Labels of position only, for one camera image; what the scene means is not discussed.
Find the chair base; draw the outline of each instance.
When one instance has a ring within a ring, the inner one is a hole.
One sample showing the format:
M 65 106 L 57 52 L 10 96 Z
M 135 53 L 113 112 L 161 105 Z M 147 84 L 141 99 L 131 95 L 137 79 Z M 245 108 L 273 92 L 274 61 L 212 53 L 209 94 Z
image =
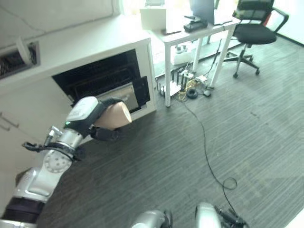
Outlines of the chair base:
M 253 61 L 253 56 L 252 55 L 244 55 L 246 47 L 247 47 L 247 44 L 244 46 L 244 48 L 241 51 L 239 56 L 237 54 L 233 53 L 232 51 L 229 51 L 227 53 L 228 58 L 224 59 L 224 62 L 237 61 L 236 72 L 233 75 L 234 78 L 238 77 L 238 69 L 239 69 L 240 63 L 245 63 L 245 64 L 255 68 L 256 69 L 256 75 L 260 74 L 259 67 L 252 62 Z

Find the monitor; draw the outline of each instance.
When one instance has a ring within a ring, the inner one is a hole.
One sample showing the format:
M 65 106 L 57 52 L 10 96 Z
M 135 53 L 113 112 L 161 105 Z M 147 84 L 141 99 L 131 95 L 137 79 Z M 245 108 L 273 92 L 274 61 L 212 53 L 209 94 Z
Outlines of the monitor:
M 193 15 L 214 25 L 214 0 L 190 0 Z

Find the electrical cable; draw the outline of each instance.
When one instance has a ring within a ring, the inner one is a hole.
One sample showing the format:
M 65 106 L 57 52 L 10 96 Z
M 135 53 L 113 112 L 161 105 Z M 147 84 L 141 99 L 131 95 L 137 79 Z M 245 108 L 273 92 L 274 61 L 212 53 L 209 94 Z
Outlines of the electrical cable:
M 43 150 L 54 150 L 54 151 L 57 151 L 57 152 L 65 155 L 66 157 L 68 157 L 71 160 L 71 162 L 74 162 L 75 160 L 77 160 L 75 158 L 71 158 L 68 153 L 66 153 L 61 148 L 58 148 L 58 147 L 43 146 L 43 145 L 40 145 L 40 144 L 39 145 L 38 144 L 31 144 L 29 142 L 23 143 L 22 146 L 25 147 L 29 151 L 35 151 L 37 153 L 39 153 Z
M 197 81 L 197 80 L 195 80 L 195 79 L 191 79 L 191 80 L 187 83 L 186 88 L 184 89 L 184 91 L 179 91 L 179 93 L 178 93 L 178 95 L 179 95 L 179 96 L 178 96 L 179 101 L 181 101 L 181 102 L 186 101 L 186 98 L 187 98 L 187 91 L 188 91 L 189 89 L 193 88 L 193 87 L 198 86 L 199 84 L 201 84 L 201 82 L 199 82 L 199 81 Z
M 187 90 L 187 97 L 190 99 L 195 99 L 198 97 L 199 93 L 196 89 L 189 89 Z
M 209 71 L 207 71 L 206 73 L 203 74 L 206 78 L 208 78 L 209 73 L 210 73 L 210 71 L 212 70 L 213 65 L 214 65 L 214 63 L 215 63 L 215 61 L 216 61 L 216 59 L 217 59 L 217 57 L 218 57 L 219 48 L 220 48 L 221 43 L 222 43 L 222 39 L 220 39 L 220 41 L 219 41 L 218 49 L 217 49 L 217 51 L 216 51 L 216 53 L 215 53 L 215 56 L 214 56 L 214 58 L 213 58 L 213 62 L 212 62 L 212 64 L 211 64 L 211 67 L 210 67 Z
M 189 63 L 190 63 L 190 62 L 188 62 L 187 65 L 185 66 L 185 70 L 187 70 Z
M 210 169 L 210 172 L 211 172 L 211 174 L 212 174 L 214 180 L 222 187 L 224 196 L 225 196 L 226 201 L 228 202 L 229 206 L 231 207 L 231 209 L 233 210 L 233 212 L 236 213 L 235 209 L 234 209 L 233 206 L 231 205 L 231 203 L 230 203 L 230 201 L 229 201 L 229 199 L 228 199 L 228 197 L 227 197 L 227 195 L 226 195 L 226 193 L 225 193 L 225 189 L 226 189 L 226 190 L 234 190 L 234 189 L 236 189 L 237 186 L 238 186 L 238 182 L 237 182 L 237 180 L 236 180 L 235 178 L 233 178 L 233 177 L 228 177 L 228 178 L 226 178 L 226 179 L 223 181 L 223 183 L 220 182 L 220 181 L 218 180 L 218 178 L 216 177 L 216 175 L 214 174 L 214 172 L 213 172 L 213 170 L 212 170 L 212 167 L 211 167 L 211 165 L 210 165 L 210 162 L 209 162 L 209 159 L 208 159 L 208 155 L 207 155 L 205 127 L 204 127 L 203 123 L 199 120 L 199 118 L 197 117 L 197 115 L 196 115 L 193 111 L 191 111 L 191 109 L 189 109 L 189 108 L 186 106 L 186 104 L 185 104 L 184 102 L 182 102 L 182 103 L 184 104 L 184 106 L 186 107 L 186 109 L 187 109 L 187 110 L 188 110 L 188 111 L 197 119 L 197 121 L 200 123 L 200 125 L 201 125 L 201 127 L 202 127 L 202 129 L 203 129 L 203 142 L 204 142 L 203 148 L 204 148 L 204 153 L 205 153 L 207 165 L 208 165 L 208 167 L 209 167 L 209 169 Z M 228 180 L 234 181 L 235 186 L 234 186 L 234 187 L 227 187 L 227 186 L 225 185 L 225 183 L 226 183 L 226 181 L 228 181 Z

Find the black device on desk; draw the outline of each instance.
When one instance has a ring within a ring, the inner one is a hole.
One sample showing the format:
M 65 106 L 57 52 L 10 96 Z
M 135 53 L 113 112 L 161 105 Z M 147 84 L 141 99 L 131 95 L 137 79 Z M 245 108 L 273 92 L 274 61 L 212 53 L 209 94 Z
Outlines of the black device on desk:
M 193 32 L 198 29 L 204 29 L 208 26 L 208 22 L 206 20 L 198 20 L 191 21 L 189 24 L 184 25 L 184 29 L 186 32 Z

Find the desk leg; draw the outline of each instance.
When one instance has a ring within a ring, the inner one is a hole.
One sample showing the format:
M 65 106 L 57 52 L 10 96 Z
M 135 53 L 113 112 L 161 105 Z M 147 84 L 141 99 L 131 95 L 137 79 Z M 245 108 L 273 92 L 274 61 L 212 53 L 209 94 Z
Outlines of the desk leg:
M 155 72 L 154 72 L 154 64 L 153 64 L 153 56 L 152 56 L 152 46 L 151 46 L 151 41 L 147 45 L 148 48 L 148 55 L 149 55 L 149 60 L 150 60 L 150 67 L 151 67 L 151 80 L 153 84 L 153 88 L 156 88 L 156 80 L 155 80 Z
M 193 68 L 192 68 L 193 73 L 196 73 L 196 70 L 198 68 L 202 42 L 203 42 L 203 38 L 199 38 L 199 43 L 198 43 L 198 46 L 196 47 L 195 57 L 194 57 L 194 62 L 193 62 Z
M 228 45 L 230 43 L 230 40 L 231 40 L 231 37 L 233 35 L 233 32 L 234 32 L 234 29 L 235 29 L 236 26 L 233 26 L 229 29 L 229 32 L 227 34 L 227 37 L 226 37 L 226 41 L 225 41 L 225 44 L 224 44 L 224 47 L 220 53 L 220 56 L 219 56 L 219 61 L 218 61 L 218 65 L 217 65 L 217 68 L 214 72 L 214 75 L 213 75 L 213 78 L 212 78 L 212 81 L 209 85 L 209 87 L 211 88 L 214 88 L 214 85 L 215 85 L 215 82 L 217 81 L 218 79 L 218 76 L 219 76 L 219 72 L 221 70 L 221 67 L 222 67 L 222 64 L 223 64 L 223 61 L 224 61 L 224 58 L 227 54 L 227 50 L 228 50 Z
M 165 81 L 166 81 L 166 93 L 165 93 L 165 104 L 167 107 L 171 105 L 170 98 L 170 81 L 171 81 L 171 46 L 165 45 Z
M 208 36 L 208 39 L 207 39 L 207 44 L 210 43 L 210 39 L 211 39 L 211 36 Z

